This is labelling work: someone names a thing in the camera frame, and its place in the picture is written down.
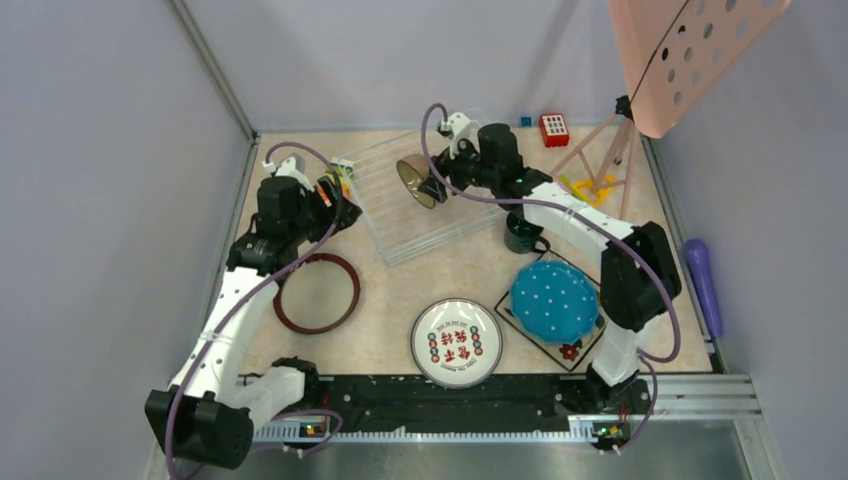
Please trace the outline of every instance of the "beige table surface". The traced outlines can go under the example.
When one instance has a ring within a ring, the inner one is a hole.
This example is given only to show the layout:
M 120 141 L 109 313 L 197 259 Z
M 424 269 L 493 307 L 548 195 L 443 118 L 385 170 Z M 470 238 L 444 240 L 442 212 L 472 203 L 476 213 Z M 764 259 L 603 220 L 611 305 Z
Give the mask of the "beige table surface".
M 594 168 L 603 154 L 616 127 L 599 135 L 586 150 Z M 565 148 L 545 148 L 537 128 L 515 129 L 519 149 L 527 165 L 545 172 L 550 170 L 569 151 Z M 576 145 L 591 131 L 591 127 L 571 129 L 571 143 Z M 267 174 L 261 162 L 265 152 L 277 142 L 303 142 L 328 158 L 341 156 L 390 139 L 403 132 L 357 131 L 266 134 L 261 138 L 259 154 L 247 192 L 238 235 L 247 229 L 250 215 L 256 212 L 256 190 Z M 280 149 L 274 154 L 279 161 L 292 150 Z M 308 155 L 307 175 L 313 181 L 323 170 L 317 160 Z M 666 226 L 666 219 L 641 145 L 638 146 L 633 174 L 630 208 L 626 220 L 643 224 L 653 220 Z M 611 174 L 623 178 L 626 163 L 613 167 Z M 572 181 L 585 178 L 579 161 L 574 160 L 566 173 Z M 621 188 L 616 188 L 601 210 L 618 213 Z M 294 357 L 315 362 L 322 374 L 417 374 L 420 373 L 409 350 L 409 335 L 418 314 L 431 303 L 447 297 L 475 300 L 494 309 L 495 304 L 513 281 L 516 272 L 535 256 L 509 252 L 502 241 L 503 225 L 498 223 L 464 239 L 443 245 L 399 265 L 388 267 L 378 255 L 365 222 L 331 238 L 321 251 L 346 258 L 362 279 L 362 296 L 353 315 L 340 327 L 320 335 L 301 335 L 290 331 L 277 319 L 273 308 L 263 314 L 242 372 L 264 372 L 280 357 Z M 553 249 L 593 278 L 599 278 L 597 265 L 565 242 L 546 235 Z M 698 321 L 686 289 L 675 300 L 681 322 L 682 348 L 678 358 L 660 371 L 709 371 L 710 363 Z M 545 357 L 527 339 L 512 328 L 502 325 L 504 350 L 495 373 L 555 373 L 562 369 Z M 656 355 L 666 355 L 672 347 L 672 331 L 668 315 L 663 315 L 646 348 Z M 578 371 L 585 370 L 585 365 Z

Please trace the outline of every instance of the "blue pot lid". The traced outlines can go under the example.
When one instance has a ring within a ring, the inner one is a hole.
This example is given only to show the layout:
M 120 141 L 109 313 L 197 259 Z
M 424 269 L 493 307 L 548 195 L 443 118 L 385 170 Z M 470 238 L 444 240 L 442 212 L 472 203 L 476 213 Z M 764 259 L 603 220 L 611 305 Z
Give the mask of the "blue pot lid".
M 598 294 L 580 270 L 559 261 L 522 268 L 510 288 L 512 314 L 545 343 L 573 345 L 592 331 Z

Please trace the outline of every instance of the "wooden stand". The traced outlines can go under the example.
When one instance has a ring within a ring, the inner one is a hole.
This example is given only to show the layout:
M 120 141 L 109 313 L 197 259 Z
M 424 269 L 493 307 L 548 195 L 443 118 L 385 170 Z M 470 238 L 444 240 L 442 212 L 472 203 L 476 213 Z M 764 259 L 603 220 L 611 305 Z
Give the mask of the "wooden stand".
M 610 144 L 609 150 L 607 150 L 606 155 L 604 156 L 604 162 L 601 164 L 601 168 L 598 169 L 597 172 L 592 172 L 592 167 L 589 165 L 589 161 L 586 159 L 586 155 L 583 153 L 583 149 L 598 136 L 605 128 L 610 126 L 613 121 L 617 117 L 621 117 L 621 125 L 618 127 L 618 132 L 615 134 L 615 138 Z M 605 188 L 613 188 L 618 187 L 620 185 L 624 185 L 624 192 L 621 195 L 621 210 L 619 211 L 618 218 L 624 220 L 624 217 L 627 215 L 627 203 L 630 199 L 630 185 L 631 185 L 631 172 L 633 171 L 633 154 L 636 151 L 636 143 L 639 138 L 639 131 L 636 130 L 636 126 L 633 124 L 632 115 L 630 112 L 630 102 L 626 96 L 620 97 L 616 99 L 616 109 L 606 120 L 604 120 L 600 125 L 595 127 L 594 130 L 584 138 L 579 144 L 577 144 L 574 149 L 572 149 L 565 158 L 562 159 L 550 172 L 551 176 L 556 176 L 559 171 L 565 168 L 575 156 L 580 157 L 580 161 L 583 164 L 583 168 L 586 170 L 586 174 L 589 176 L 589 181 L 592 186 L 590 191 L 593 194 L 598 193 L 598 191 Z M 617 180 L 612 183 L 604 183 L 605 178 L 607 177 L 607 173 L 609 172 L 610 167 L 612 167 L 616 158 L 623 159 L 624 149 L 627 148 L 628 140 L 630 143 L 630 148 L 627 153 L 627 173 L 625 177 L 621 180 Z

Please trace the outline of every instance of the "red dice box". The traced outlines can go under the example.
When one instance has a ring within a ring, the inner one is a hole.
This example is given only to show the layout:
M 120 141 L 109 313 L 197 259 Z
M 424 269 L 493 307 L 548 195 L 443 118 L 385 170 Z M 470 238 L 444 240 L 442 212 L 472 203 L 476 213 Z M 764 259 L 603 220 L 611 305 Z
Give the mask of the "red dice box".
M 539 128 L 542 130 L 542 140 L 545 146 L 564 147 L 571 137 L 565 126 L 565 115 L 561 113 L 546 113 L 539 116 Z

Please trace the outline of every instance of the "purple cylinder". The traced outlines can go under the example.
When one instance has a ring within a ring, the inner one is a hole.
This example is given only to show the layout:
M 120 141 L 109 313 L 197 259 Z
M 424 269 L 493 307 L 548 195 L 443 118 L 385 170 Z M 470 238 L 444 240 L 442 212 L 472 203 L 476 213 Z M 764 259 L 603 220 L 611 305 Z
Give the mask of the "purple cylinder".
M 723 333 L 721 313 L 718 310 L 713 276 L 710 273 L 710 254 L 707 245 L 703 240 L 694 238 L 683 244 L 683 253 L 686 256 L 686 264 L 692 275 L 692 282 L 698 294 L 698 302 L 701 304 L 707 329 L 710 335 L 720 337 Z

